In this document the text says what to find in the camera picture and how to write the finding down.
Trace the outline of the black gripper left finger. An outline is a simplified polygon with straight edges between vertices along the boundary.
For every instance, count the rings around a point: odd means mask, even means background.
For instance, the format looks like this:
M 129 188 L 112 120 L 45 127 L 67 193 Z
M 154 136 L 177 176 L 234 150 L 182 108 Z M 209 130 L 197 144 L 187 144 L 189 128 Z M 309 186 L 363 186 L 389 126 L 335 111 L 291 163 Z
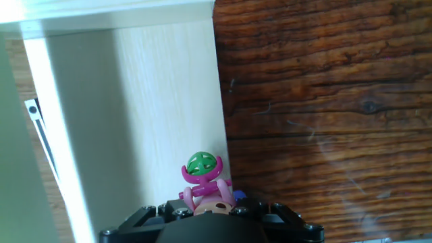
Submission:
M 173 221 L 193 216 L 181 200 L 169 200 L 159 206 L 143 206 L 120 226 L 99 232 L 99 243 L 155 243 L 163 228 Z

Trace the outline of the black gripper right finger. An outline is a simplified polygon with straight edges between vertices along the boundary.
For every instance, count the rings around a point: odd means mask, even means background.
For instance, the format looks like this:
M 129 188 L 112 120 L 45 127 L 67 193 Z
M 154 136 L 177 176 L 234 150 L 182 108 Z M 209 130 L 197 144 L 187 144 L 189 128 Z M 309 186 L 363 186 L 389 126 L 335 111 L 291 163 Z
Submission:
M 241 198 L 231 216 L 254 223 L 268 242 L 324 243 L 322 225 L 307 223 L 299 214 L 278 202 Z

